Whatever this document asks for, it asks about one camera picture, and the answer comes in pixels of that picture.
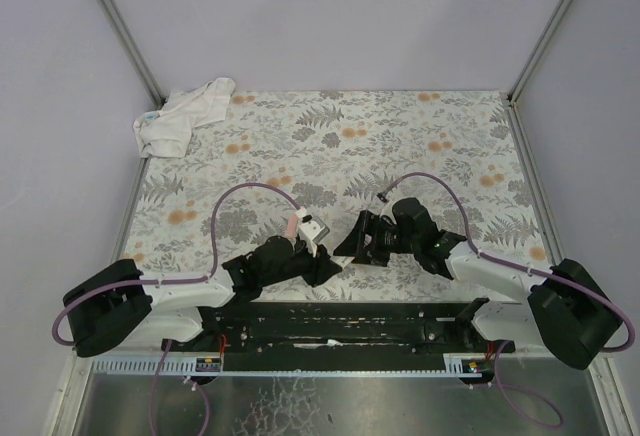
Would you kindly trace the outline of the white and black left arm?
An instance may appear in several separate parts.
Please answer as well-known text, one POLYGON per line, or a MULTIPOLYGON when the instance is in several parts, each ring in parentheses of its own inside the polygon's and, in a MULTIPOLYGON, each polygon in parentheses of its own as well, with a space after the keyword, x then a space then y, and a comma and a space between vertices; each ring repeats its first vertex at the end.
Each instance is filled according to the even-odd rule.
POLYGON ((204 308, 245 304, 265 287, 297 277, 319 286, 341 270, 325 246, 309 250, 305 241, 282 236, 223 263, 213 276, 145 274, 121 259, 70 290, 60 317, 69 323, 68 345, 81 358, 123 343, 188 342, 205 330, 204 308))

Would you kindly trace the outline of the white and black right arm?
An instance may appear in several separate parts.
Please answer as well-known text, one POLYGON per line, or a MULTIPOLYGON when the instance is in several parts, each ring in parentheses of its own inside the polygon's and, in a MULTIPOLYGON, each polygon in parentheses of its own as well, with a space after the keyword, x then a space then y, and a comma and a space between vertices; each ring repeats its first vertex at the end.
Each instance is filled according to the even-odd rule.
POLYGON ((388 215, 361 211, 334 254, 380 267, 393 254, 410 254, 430 274, 495 291, 507 303, 484 302, 471 315, 484 339, 543 346, 574 369, 587 368, 623 323, 580 263, 564 259, 539 276, 531 266, 474 249, 467 237, 438 228, 415 198, 395 202, 388 215))

